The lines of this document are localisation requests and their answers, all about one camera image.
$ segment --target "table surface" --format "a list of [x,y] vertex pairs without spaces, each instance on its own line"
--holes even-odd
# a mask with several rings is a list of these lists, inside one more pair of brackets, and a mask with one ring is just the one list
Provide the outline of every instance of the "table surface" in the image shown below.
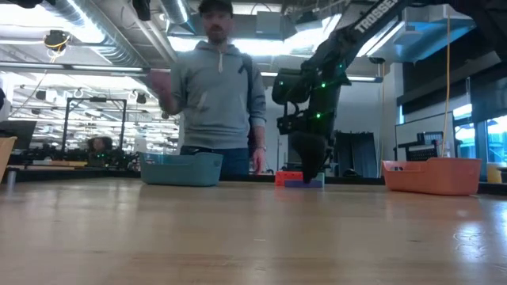
[[381,186],[18,184],[0,192],[5,285],[506,284],[507,202]]

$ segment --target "blue plastic bin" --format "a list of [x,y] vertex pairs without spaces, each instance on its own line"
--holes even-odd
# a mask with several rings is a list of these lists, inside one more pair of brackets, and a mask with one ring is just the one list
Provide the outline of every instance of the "blue plastic bin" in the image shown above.
[[219,183],[223,156],[140,154],[141,180],[146,184],[215,186]]

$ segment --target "glass wall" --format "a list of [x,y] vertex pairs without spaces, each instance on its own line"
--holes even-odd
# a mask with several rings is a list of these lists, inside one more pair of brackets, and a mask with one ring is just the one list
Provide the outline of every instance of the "glass wall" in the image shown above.
[[487,120],[488,162],[507,162],[507,116]]
[[454,116],[454,133],[456,139],[456,157],[476,158],[475,126],[470,123],[472,105],[466,104],[452,110]]
[[474,124],[466,123],[454,128],[458,158],[476,158]]

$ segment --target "man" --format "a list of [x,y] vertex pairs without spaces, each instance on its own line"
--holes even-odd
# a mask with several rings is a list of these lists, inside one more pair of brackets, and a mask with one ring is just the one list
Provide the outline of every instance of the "man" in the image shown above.
[[265,164],[265,93],[259,69],[253,65],[252,89],[243,54],[228,43],[233,11],[228,0],[203,0],[199,6],[208,42],[181,54],[171,67],[170,81],[153,73],[153,87],[170,115],[184,114],[181,154],[223,155],[222,175],[248,175],[248,135],[253,130],[253,165]]

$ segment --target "blue block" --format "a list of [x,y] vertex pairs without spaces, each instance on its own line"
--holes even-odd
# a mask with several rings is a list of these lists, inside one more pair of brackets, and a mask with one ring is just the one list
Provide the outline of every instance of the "blue block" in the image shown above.
[[302,180],[286,180],[285,187],[289,188],[322,188],[324,183],[319,180],[312,179],[309,184],[304,183]]

